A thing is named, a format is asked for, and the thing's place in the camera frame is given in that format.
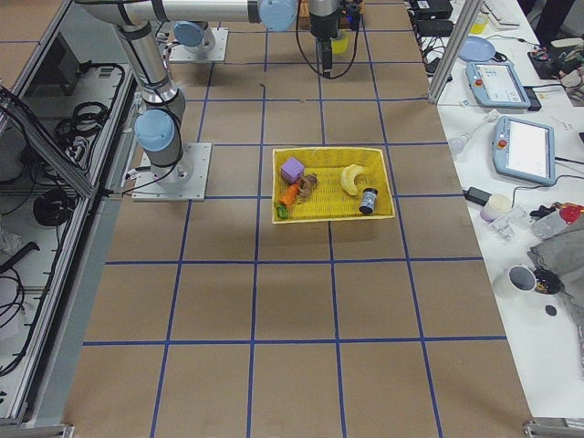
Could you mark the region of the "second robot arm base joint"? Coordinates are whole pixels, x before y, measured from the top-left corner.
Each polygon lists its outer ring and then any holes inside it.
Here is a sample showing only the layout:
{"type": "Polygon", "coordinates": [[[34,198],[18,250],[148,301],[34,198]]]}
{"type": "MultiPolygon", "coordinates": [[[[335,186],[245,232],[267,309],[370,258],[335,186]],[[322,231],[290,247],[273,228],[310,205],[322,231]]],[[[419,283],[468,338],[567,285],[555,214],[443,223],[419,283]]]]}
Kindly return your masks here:
{"type": "Polygon", "coordinates": [[[195,54],[209,52],[215,46],[213,30],[206,21],[175,21],[173,34],[180,45],[195,54]]]}

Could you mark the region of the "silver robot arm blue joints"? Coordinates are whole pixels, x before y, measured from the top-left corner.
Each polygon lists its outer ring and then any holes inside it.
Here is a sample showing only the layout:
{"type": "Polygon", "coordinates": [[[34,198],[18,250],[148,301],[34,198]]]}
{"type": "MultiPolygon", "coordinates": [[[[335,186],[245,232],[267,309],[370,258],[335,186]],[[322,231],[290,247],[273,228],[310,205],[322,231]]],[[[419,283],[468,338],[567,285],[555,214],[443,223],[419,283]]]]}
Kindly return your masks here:
{"type": "Polygon", "coordinates": [[[114,26],[136,76],[147,110],[134,130],[151,171],[168,176],[183,157],[180,125],[185,100],[172,82],[151,23],[225,21],[261,23],[270,31],[288,29],[297,17],[295,1],[79,1],[89,14],[114,26]]]}

